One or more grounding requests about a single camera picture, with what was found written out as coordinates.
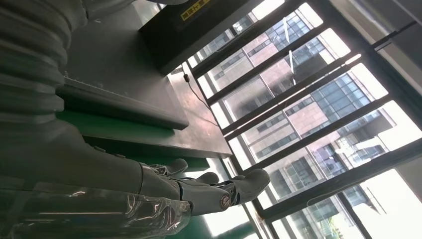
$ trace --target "warning sticker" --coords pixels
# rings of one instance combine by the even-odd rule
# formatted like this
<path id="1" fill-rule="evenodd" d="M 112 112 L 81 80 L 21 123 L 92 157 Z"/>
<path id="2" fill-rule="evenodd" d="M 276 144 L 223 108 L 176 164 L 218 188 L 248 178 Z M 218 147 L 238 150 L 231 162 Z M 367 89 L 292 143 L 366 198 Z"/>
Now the warning sticker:
<path id="1" fill-rule="evenodd" d="M 189 17 L 193 16 L 195 12 L 199 11 L 205 4 L 210 2 L 211 0 L 199 0 L 197 1 L 192 7 L 188 8 L 180 17 L 182 17 L 183 21 L 186 21 Z"/>

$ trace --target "window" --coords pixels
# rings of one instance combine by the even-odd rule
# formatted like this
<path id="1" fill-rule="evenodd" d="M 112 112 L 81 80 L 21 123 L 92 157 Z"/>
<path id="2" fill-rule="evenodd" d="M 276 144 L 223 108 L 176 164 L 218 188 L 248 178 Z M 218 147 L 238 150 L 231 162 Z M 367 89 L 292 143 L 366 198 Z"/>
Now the window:
<path id="1" fill-rule="evenodd" d="M 224 71 L 220 71 L 220 73 L 218 73 L 217 75 L 214 76 L 214 80 L 218 80 L 223 76 L 224 76 Z"/>
<path id="2" fill-rule="evenodd" d="M 304 157 L 286 167 L 286 172 L 296 189 L 301 189 L 318 180 Z"/>
<path id="3" fill-rule="evenodd" d="M 297 49 L 293 54 L 293 67 L 296 68 L 300 64 L 305 63 L 311 59 L 314 55 L 325 50 L 325 47 L 321 44 L 318 39 L 312 39 L 306 45 Z"/>
<path id="4" fill-rule="evenodd" d="M 309 207 L 312 215 L 317 222 L 321 222 L 324 219 L 331 218 L 332 216 L 338 214 L 337 208 L 335 208 L 331 199 L 325 199 L 315 205 Z"/>
<path id="5" fill-rule="evenodd" d="M 277 192 L 279 200 L 292 193 L 279 170 L 272 172 L 270 174 L 270 179 L 275 191 Z"/>
<path id="6" fill-rule="evenodd" d="M 291 109 L 286 110 L 287 116 L 293 115 L 294 113 L 300 111 L 301 109 L 305 108 L 306 106 L 312 104 L 312 102 L 314 102 L 314 100 L 310 97 L 303 100 L 302 102 L 299 102 L 297 105 L 293 106 Z"/>
<path id="7" fill-rule="evenodd" d="M 298 211 L 292 214 L 290 217 L 292 218 L 294 226 L 297 228 L 297 231 L 300 233 L 303 239 L 317 238 L 303 211 Z"/>
<path id="8" fill-rule="evenodd" d="M 256 156 L 258 158 L 262 158 L 267 154 L 270 154 L 276 150 L 279 150 L 280 148 L 282 148 L 284 145 L 290 143 L 291 141 L 297 139 L 297 135 L 295 133 L 292 133 L 280 140 L 278 140 L 277 142 L 275 142 L 274 144 L 264 148 L 263 150 L 259 151 L 256 153 Z"/>
<path id="9" fill-rule="evenodd" d="M 235 103 L 229 104 L 237 119 L 247 115 L 248 113 L 254 111 L 258 107 L 260 107 L 261 105 L 265 104 L 266 102 L 272 99 L 272 96 L 268 92 L 267 89 L 261 88 L 260 90 L 261 91 L 259 93 L 256 93 L 256 96 L 251 99 L 248 99 L 236 104 Z"/>
<path id="10" fill-rule="evenodd" d="M 330 122 L 326 121 L 326 122 L 320 124 L 319 126 L 317 126 L 317 127 L 313 128 L 313 129 L 309 130 L 308 132 L 302 134 L 302 138 L 307 137 L 307 136 L 309 136 L 309 135 L 311 135 L 313 133 L 316 133 L 320 129 L 323 129 L 323 128 L 327 127 L 328 125 L 330 125 Z"/>
<path id="11" fill-rule="evenodd" d="M 218 49 L 226 45 L 232 38 L 231 33 L 229 31 L 225 31 L 216 37 L 212 42 L 208 43 L 204 48 L 202 48 L 197 55 L 199 59 L 205 59 L 216 52 Z"/>
<path id="12" fill-rule="evenodd" d="M 260 50 L 264 49 L 266 46 L 268 46 L 269 44 L 271 44 L 270 40 L 266 40 L 265 42 L 259 44 L 257 47 L 255 47 L 253 50 L 251 50 L 250 52 L 248 52 L 248 56 L 251 57 L 253 55 L 255 55 L 256 53 L 258 53 Z"/>
<path id="13" fill-rule="evenodd" d="M 243 54 L 243 52 L 235 55 L 233 58 L 231 58 L 229 61 L 227 61 L 225 64 L 223 64 L 221 66 L 221 68 L 223 70 L 229 68 L 231 65 L 233 65 L 234 63 L 236 63 L 238 60 L 242 59 L 242 57 L 244 57 L 244 56 L 245 56 L 245 54 Z"/>
<path id="14" fill-rule="evenodd" d="M 313 155 L 327 178 L 335 177 L 347 171 L 347 167 L 331 144 L 318 149 Z"/>
<path id="15" fill-rule="evenodd" d="M 368 123 L 378 119 L 381 114 L 379 111 L 371 112 L 370 114 L 365 115 L 363 118 L 360 118 L 359 120 L 355 120 L 352 123 L 350 123 L 347 127 L 343 127 L 340 130 L 338 130 L 338 133 L 340 135 L 347 135 L 350 132 L 353 132 L 354 130 L 363 127 L 367 125 Z"/>
<path id="16" fill-rule="evenodd" d="M 422 203 L 396 169 L 368 179 L 361 186 L 373 192 L 368 194 L 370 203 L 357 203 L 353 197 L 348 200 L 372 238 L 420 238 Z"/>
<path id="17" fill-rule="evenodd" d="M 265 130 L 269 129 L 270 127 L 272 127 L 273 125 L 276 125 L 277 123 L 285 120 L 286 118 L 284 117 L 284 115 L 280 114 L 274 118 L 272 118 L 270 121 L 266 122 L 265 124 L 257 127 L 256 129 L 258 130 L 258 132 L 264 132 Z"/>
<path id="18" fill-rule="evenodd" d="M 356 130 L 354 133 L 347 135 L 344 139 L 347 140 L 349 145 L 354 145 L 356 147 L 359 143 L 370 140 L 373 137 L 375 137 L 375 135 L 368 135 L 366 128 L 363 127 Z M 383 153 L 385 153 L 385 150 L 382 146 L 376 145 L 365 148 L 356 148 L 355 153 L 351 157 L 354 162 L 360 163 Z"/>
<path id="19" fill-rule="evenodd" d="M 348 73 L 311 95 L 331 123 L 370 103 Z"/>
<path id="20" fill-rule="evenodd" d="M 240 34 L 244 30 L 248 29 L 253 24 L 252 19 L 246 15 L 241 20 L 239 20 L 237 23 L 233 25 L 234 30 L 237 32 L 237 34 Z"/>
<path id="21" fill-rule="evenodd" d="M 370 207 L 373 207 L 369 198 L 366 196 L 361 186 L 355 186 L 344 191 L 347 199 L 349 200 L 352 206 L 357 206 L 359 204 L 367 204 Z"/>
<path id="22" fill-rule="evenodd" d="M 296 12 L 293 12 L 292 14 L 288 15 L 286 17 L 286 20 L 286 27 L 283 24 L 283 20 L 281 20 L 266 31 L 268 37 L 279 51 L 288 46 L 291 42 L 299 39 L 299 37 L 303 36 L 308 31 L 310 31 L 310 28 L 302 21 L 302 19 L 298 17 L 298 14 Z M 289 41 L 287 40 L 285 34 L 286 28 L 289 34 Z"/>

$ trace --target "circular logo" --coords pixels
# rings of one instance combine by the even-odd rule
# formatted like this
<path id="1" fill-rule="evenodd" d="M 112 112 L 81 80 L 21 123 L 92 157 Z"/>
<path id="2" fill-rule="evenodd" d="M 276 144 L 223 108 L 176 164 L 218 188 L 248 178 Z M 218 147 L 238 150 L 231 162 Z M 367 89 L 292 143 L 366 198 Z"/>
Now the circular logo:
<path id="1" fill-rule="evenodd" d="M 221 208 L 226 210 L 228 207 L 230 207 L 230 198 L 227 195 L 224 195 L 221 198 Z"/>

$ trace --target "robotic arm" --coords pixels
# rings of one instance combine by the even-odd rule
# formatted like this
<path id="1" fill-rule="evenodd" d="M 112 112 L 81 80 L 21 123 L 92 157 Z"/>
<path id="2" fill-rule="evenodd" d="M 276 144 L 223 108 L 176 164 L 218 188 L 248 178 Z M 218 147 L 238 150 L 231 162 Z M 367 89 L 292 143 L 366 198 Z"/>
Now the robotic arm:
<path id="1" fill-rule="evenodd" d="M 131 2 L 0 2 L 0 238 L 166 235 L 185 218 L 245 203 L 268 185 L 264 170 L 222 183 L 215 175 L 175 179 L 184 167 L 108 154 L 56 119 L 71 32 Z"/>

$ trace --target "building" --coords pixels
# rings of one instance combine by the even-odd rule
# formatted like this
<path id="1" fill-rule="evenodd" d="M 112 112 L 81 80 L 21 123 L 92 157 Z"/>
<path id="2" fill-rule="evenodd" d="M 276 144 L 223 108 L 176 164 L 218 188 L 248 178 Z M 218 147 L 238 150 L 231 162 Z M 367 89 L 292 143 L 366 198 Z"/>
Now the building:
<path id="1" fill-rule="evenodd" d="M 202 49 L 196 61 L 218 51 L 256 21 L 253 13 L 248 14 Z M 215 93 L 320 24 L 318 15 L 302 5 L 210 70 L 204 76 L 208 86 Z M 334 31 L 326 30 L 220 101 L 221 117 L 229 122 L 242 118 L 349 51 Z M 245 167 L 354 112 L 382 96 L 380 92 L 386 94 L 365 66 L 358 64 L 235 139 L 249 161 L 244 162 Z M 387 152 L 378 134 L 393 126 L 395 122 L 385 110 L 376 110 L 267 167 L 271 177 L 265 191 L 268 203 L 261 204 L 267 208 Z M 345 194 L 353 206 L 366 204 L 382 210 L 368 188 L 355 186 Z M 338 214 L 353 224 L 335 198 L 299 211 L 291 219 L 305 239 L 341 238 L 330 224 Z"/>

